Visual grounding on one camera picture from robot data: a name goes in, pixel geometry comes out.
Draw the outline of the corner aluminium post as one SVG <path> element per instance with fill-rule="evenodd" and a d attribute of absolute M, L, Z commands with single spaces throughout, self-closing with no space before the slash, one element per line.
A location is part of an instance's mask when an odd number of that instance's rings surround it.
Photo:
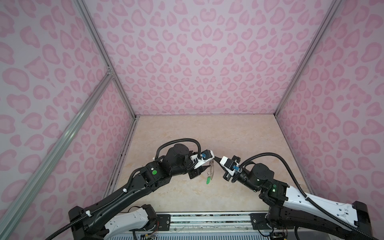
<path fill-rule="evenodd" d="M 327 10 L 321 24 L 319 25 L 316 33 L 314 34 L 313 39 L 310 42 L 310 45 L 305 52 L 303 59 L 300 61 L 300 64 L 298 65 L 297 70 L 295 71 L 295 74 L 292 77 L 292 80 L 290 81 L 286 91 L 283 94 L 283 97 L 278 104 L 278 107 L 274 113 L 275 118 L 277 119 L 279 114 L 283 111 L 283 107 L 288 102 L 288 99 L 291 95 L 291 93 L 294 91 L 294 87 L 297 85 L 298 81 L 300 80 L 305 68 L 307 67 L 308 63 L 310 62 L 312 56 L 314 55 L 317 47 L 319 46 L 320 42 L 322 41 L 323 37 L 327 33 L 327 30 L 330 28 L 332 22 L 334 21 L 336 15 L 340 11 L 341 6 L 343 5 L 344 1 L 342 0 L 333 0 L 331 1 L 331 5 L 329 9 Z"/>
<path fill-rule="evenodd" d="M 107 52 L 106 46 L 103 43 L 103 40 L 102 40 L 98 30 L 97 30 L 97 27 L 95 25 L 95 21 L 92 18 L 92 15 L 91 15 L 88 7 L 87 7 L 86 2 L 80 1 L 80 0 L 74 0 L 73 2 L 75 4 L 79 14 L 81 15 L 82 19 L 84 20 L 85 26 L 88 29 L 88 31 L 89 31 L 89 33 L 90 33 L 90 35 L 91 35 L 91 37 L 95 43 L 95 46 L 96 46 L 102 60 L 104 61 L 105 66 L 108 69 L 108 72 L 112 75 L 114 84 L 116 85 L 118 92 L 123 99 L 124 105 L 128 109 L 130 116 L 135 120 L 137 118 L 137 115 L 134 113 L 134 110 L 133 110 L 133 107 L 131 106 L 128 95 L 124 90 L 123 84 L 122 84 L 122 82 L 121 82 L 121 80 L 120 80 L 120 78 L 119 78 L 119 76 L 115 70 L 115 67 L 114 67 L 114 65 L 111 61 L 111 58 Z"/>

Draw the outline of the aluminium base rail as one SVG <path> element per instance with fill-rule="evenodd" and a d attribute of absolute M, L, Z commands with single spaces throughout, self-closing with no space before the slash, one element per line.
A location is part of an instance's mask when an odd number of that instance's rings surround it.
<path fill-rule="evenodd" d="M 267 224 L 265 212 L 191 212 L 178 217 L 169 231 L 151 231 L 154 214 L 137 209 L 118 214 L 107 224 L 102 240 L 334 240 L 319 231 Z"/>

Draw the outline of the right corner aluminium post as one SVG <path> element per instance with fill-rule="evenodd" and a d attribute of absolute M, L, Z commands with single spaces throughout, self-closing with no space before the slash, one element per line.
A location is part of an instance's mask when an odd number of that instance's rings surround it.
<path fill-rule="evenodd" d="M 300 61 L 300 64 L 298 65 L 297 70 L 295 71 L 295 74 L 292 77 L 292 80 L 290 81 L 286 91 L 283 94 L 283 97 L 278 104 L 278 107 L 274 113 L 275 118 L 277 119 L 279 114 L 283 111 L 283 107 L 288 102 L 288 99 L 291 95 L 291 93 L 294 91 L 294 87 L 297 85 L 298 81 L 300 80 L 305 68 L 307 67 L 308 63 L 310 62 L 312 56 L 314 55 L 317 47 L 319 46 L 320 42 L 322 41 L 323 37 L 327 33 L 327 30 L 330 28 L 332 22 L 334 21 L 336 15 L 340 11 L 341 6 L 343 5 L 344 1 L 342 0 L 333 0 L 331 1 L 331 5 L 329 9 L 327 10 L 321 24 L 319 25 L 316 33 L 314 34 L 313 39 L 310 42 L 310 45 L 305 52 L 303 59 Z"/>

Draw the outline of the diagonal aluminium frame bar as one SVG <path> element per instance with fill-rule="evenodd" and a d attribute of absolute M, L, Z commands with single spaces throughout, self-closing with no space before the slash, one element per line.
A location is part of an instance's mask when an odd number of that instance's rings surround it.
<path fill-rule="evenodd" d="M 103 80 L 95 88 L 83 106 L 79 109 L 73 120 L 69 123 L 59 140 L 54 144 L 49 153 L 43 159 L 35 173 L 31 176 L 20 194 L 10 205 L 3 218 L 1 219 L 1 239 L 7 240 L 19 222 L 29 209 L 31 203 L 53 172 L 59 160 L 63 157 L 65 151 L 72 143 L 76 134 L 79 132 L 95 105 L 108 88 L 115 74 L 106 74 Z"/>

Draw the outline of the left corner aluminium post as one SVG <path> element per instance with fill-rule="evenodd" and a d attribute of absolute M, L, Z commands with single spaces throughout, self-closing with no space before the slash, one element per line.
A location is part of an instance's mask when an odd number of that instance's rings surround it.
<path fill-rule="evenodd" d="M 137 115 L 134 113 L 134 110 L 133 110 L 133 107 L 131 106 L 128 95 L 124 90 L 123 84 L 122 84 L 122 82 L 121 82 L 121 80 L 120 80 L 120 78 L 119 78 L 119 76 L 115 70 L 115 67 L 114 67 L 114 65 L 111 61 L 111 58 L 107 52 L 106 46 L 103 43 L 103 40 L 102 40 L 98 30 L 97 30 L 97 27 L 95 25 L 95 21 L 92 18 L 92 15 L 91 15 L 88 7 L 87 7 L 86 2 L 80 1 L 80 0 L 74 0 L 73 2 L 75 4 L 79 14 L 81 15 L 82 19 L 84 20 L 85 26 L 88 29 L 88 31 L 89 31 L 89 33 L 90 33 L 90 35 L 91 35 L 91 37 L 95 43 L 95 46 L 96 46 L 102 60 L 104 61 L 105 66 L 108 69 L 108 72 L 112 75 L 114 84 L 116 85 L 118 92 L 123 99 L 124 105 L 128 109 L 130 116 L 135 120 L 137 118 Z"/>

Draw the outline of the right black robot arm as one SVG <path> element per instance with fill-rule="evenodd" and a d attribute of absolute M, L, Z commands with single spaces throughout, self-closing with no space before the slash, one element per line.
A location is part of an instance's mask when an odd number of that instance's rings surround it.
<path fill-rule="evenodd" d="M 261 157 L 279 159 L 295 185 L 276 180 L 275 173 L 266 165 L 254 163 Z M 239 182 L 259 193 L 259 198 L 269 206 L 266 221 L 272 228 L 305 228 L 343 240 L 374 239 L 366 204 L 359 201 L 343 204 L 306 193 L 286 160 L 278 154 L 257 154 L 243 163 L 237 157 L 215 157 L 214 160 L 225 170 L 225 180 Z"/>

